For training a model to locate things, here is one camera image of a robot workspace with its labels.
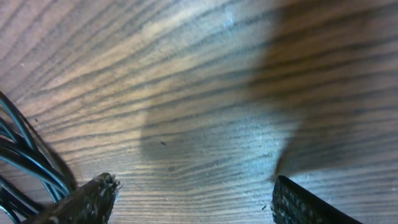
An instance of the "black plastic object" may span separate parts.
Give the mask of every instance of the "black plastic object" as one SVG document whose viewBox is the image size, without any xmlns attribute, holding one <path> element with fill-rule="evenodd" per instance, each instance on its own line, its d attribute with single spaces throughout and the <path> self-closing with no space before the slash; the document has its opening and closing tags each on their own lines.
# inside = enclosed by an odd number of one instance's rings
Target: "black plastic object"
<svg viewBox="0 0 398 224">
<path fill-rule="evenodd" d="M 275 182 L 272 205 L 276 224 L 360 224 L 283 175 Z"/>
<path fill-rule="evenodd" d="M 101 174 L 22 224 L 107 223 L 118 185 L 119 181 L 112 175 Z"/>
</svg>

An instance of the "cable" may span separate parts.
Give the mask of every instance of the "cable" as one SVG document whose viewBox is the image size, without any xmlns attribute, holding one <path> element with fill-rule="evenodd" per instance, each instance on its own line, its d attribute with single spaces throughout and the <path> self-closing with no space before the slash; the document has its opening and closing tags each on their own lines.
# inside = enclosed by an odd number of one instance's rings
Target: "cable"
<svg viewBox="0 0 398 224">
<path fill-rule="evenodd" d="M 17 127 L 17 131 L 13 130 L 0 117 L 0 159 L 40 179 L 54 202 L 75 190 L 77 183 L 67 165 L 45 145 L 28 120 L 1 91 L 0 105 Z M 30 131 L 47 157 L 37 147 Z M 44 209 L 1 175 L 0 185 L 0 208 L 14 223 L 20 222 L 16 213 L 27 218 Z"/>
</svg>

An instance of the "tabletop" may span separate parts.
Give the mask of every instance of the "tabletop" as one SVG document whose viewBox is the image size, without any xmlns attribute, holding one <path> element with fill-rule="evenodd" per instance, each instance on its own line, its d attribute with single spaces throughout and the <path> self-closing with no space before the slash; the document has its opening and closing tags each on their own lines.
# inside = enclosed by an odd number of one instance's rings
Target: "tabletop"
<svg viewBox="0 0 398 224">
<path fill-rule="evenodd" d="M 274 174 L 394 223 L 397 28 L 393 0 L 5 0 L 0 90 L 80 185 L 116 174 L 111 223 L 272 223 Z"/>
</svg>

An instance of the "cord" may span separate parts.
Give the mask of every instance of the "cord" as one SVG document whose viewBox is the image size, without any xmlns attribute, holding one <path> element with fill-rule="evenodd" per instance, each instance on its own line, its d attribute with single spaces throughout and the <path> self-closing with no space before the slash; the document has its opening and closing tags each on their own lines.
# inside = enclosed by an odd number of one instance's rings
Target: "cord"
<svg viewBox="0 0 398 224">
<path fill-rule="evenodd" d="M 18 130 L 15 132 L 0 117 L 0 159 L 40 179 L 54 202 L 75 190 L 77 183 L 67 165 L 45 145 L 28 120 L 1 91 L 0 105 Z M 47 151 L 47 157 L 39 150 L 29 130 L 39 140 L 41 150 Z M 16 213 L 28 218 L 44 209 L 43 205 L 34 202 L 1 175 L 0 185 L 0 208 L 14 223 L 20 222 Z"/>
</svg>

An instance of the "bundle of black cable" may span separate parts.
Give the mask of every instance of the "bundle of black cable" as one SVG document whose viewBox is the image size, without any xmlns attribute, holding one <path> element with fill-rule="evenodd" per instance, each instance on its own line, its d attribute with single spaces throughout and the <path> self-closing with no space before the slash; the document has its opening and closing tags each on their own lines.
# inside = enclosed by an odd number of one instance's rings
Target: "bundle of black cable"
<svg viewBox="0 0 398 224">
<path fill-rule="evenodd" d="M 76 182 L 65 163 L 46 147 L 26 118 L 1 92 L 0 104 L 17 127 L 17 130 L 13 130 L 0 117 L 0 159 L 39 178 L 54 202 L 75 190 Z M 27 218 L 44 209 L 43 205 L 34 202 L 1 175 L 0 184 L 0 208 L 14 223 L 20 222 L 16 213 Z"/>
</svg>

